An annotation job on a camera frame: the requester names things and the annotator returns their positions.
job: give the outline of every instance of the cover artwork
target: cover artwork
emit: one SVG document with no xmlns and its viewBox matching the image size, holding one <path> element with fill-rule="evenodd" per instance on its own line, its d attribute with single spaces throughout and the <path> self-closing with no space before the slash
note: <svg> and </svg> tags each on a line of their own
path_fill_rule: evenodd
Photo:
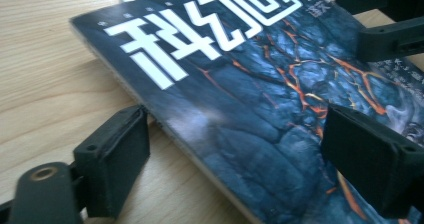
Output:
<svg viewBox="0 0 424 224">
<path fill-rule="evenodd" d="M 256 220 L 385 220 L 323 160 L 328 103 L 424 145 L 424 74 L 361 63 L 328 0 L 138 0 L 72 20 L 163 128 Z"/>
</svg>

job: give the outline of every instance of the wooden table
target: wooden table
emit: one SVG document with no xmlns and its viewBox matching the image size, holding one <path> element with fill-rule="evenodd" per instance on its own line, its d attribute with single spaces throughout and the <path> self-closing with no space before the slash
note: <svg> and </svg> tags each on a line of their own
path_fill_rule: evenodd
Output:
<svg viewBox="0 0 424 224">
<path fill-rule="evenodd" d="M 118 0 L 0 0 L 0 203 L 37 165 L 72 150 L 116 111 L 135 104 L 74 35 L 69 19 Z M 375 26 L 387 19 L 361 16 Z M 415 57 L 423 69 L 422 56 Z M 153 122 L 152 155 L 118 223 L 247 220 Z M 88 223 L 110 223 L 90 219 Z"/>
</svg>

